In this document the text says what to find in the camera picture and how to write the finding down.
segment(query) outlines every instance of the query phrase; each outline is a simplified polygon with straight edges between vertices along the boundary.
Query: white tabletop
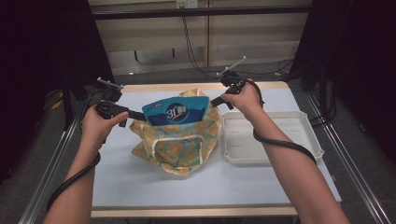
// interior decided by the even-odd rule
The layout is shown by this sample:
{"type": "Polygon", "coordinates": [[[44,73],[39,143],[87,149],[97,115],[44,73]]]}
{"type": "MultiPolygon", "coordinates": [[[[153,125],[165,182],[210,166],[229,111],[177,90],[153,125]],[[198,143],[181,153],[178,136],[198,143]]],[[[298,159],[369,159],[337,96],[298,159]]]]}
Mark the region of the white tabletop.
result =
{"type": "MultiPolygon", "coordinates": [[[[223,92],[204,91],[210,98],[223,92]]],[[[118,104],[141,111],[143,105],[179,93],[125,92],[118,104]]],[[[300,110],[289,88],[263,89],[262,96],[266,111],[300,110]]],[[[222,114],[230,112],[226,105],[220,105],[219,110],[222,114]]],[[[290,205],[271,166],[241,166],[224,160],[222,136],[221,144],[202,167],[187,177],[180,177],[131,155],[132,149],[141,141],[129,130],[131,123],[129,119],[126,128],[115,127],[100,150],[102,160],[96,167],[93,210],[290,205]]],[[[318,167],[336,201],[341,202],[323,159],[318,160],[318,167]]]]}

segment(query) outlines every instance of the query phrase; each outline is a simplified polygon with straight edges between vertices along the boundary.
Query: person's left arm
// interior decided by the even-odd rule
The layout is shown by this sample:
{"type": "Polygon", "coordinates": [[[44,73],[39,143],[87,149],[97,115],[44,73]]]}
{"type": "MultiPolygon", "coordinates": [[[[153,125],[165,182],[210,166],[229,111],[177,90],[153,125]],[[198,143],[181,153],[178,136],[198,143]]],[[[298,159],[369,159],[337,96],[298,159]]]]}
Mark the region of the person's left arm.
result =
{"type": "MultiPolygon", "coordinates": [[[[128,118],[124,112],[113,119],[102,119],[95,111],[88,109],[82,121],[82,136],[78,153],[65,180],[90,165],[111,129],[128,118]]],[[[94,168],[67,188],[52,204],[44,223],[90,223],[92,210],[94,168]]]]}

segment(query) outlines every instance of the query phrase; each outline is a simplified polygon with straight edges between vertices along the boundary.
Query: person's left hand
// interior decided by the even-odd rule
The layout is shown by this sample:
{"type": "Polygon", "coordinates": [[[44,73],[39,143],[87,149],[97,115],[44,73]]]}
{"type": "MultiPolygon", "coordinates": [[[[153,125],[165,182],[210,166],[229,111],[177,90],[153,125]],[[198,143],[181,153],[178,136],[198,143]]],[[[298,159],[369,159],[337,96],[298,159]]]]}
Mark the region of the person's left hand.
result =
{"type": "Polygon", "coordinates": [[[82,121],[81,144],[88,144],[94,149],[99,150],[110,134],[111,129],[126,120],[129,114],[128,112],[123,112],[112,119],[103,119],[96,112],[95,108],[96,105],[91,106],[82,121]]]}

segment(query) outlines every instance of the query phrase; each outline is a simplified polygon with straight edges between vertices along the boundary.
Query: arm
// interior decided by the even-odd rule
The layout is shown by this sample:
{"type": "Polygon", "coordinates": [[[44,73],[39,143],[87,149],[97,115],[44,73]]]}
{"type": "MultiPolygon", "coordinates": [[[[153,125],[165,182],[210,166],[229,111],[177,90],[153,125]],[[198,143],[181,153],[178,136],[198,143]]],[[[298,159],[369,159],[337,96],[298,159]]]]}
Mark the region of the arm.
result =
{"type": "MultiPolygon", "coordinates": [[[[94,106],[82,121],[82,136],[78,153],[66,175],[70,178],[87,167],[96,157],[113,126],[128,118],[124,112],[113,119],[102,119],[94,106]]],[[[94,168],[66,189],[53,203],[44,223],[90,223],[94,168]]]]}
{"type": "MultiPolygon", "coordinates": [[[[248,83],[240,94],[223,94],[221,98],[233,103],[260,136],[291,142],[262,110],[256,90],[248,83]]],[[[321,171],[307,156],[296,150],[272,145],[265,145],[265,152],[279,183],[304,224],[349,223],[321,171]]]]}

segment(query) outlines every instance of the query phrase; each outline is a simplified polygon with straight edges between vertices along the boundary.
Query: hand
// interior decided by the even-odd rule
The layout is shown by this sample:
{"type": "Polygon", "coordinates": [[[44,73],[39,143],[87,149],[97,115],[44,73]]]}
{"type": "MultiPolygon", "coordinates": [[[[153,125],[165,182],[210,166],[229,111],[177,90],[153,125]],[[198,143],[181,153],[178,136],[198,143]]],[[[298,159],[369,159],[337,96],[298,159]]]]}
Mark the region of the hand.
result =
{"type": "Polygon", "coordinates": [[[226,102],[231,102],[248,120],[250,120],[257,111],[262,111],[256,89],[248,82],[239,94],[223,93],[221,99],[226,102]]]}
{"type": "Polygon", "coordinates": [[[94,149],[99,150],[103,142],[110,134],[111,129],[126,120],[129,116],[128,112],[118,114],[112,119],[103,119],[95,110],[96,105],[91,106],[85,118],[82,121],[81,144],[87,144],[94,149]]]}

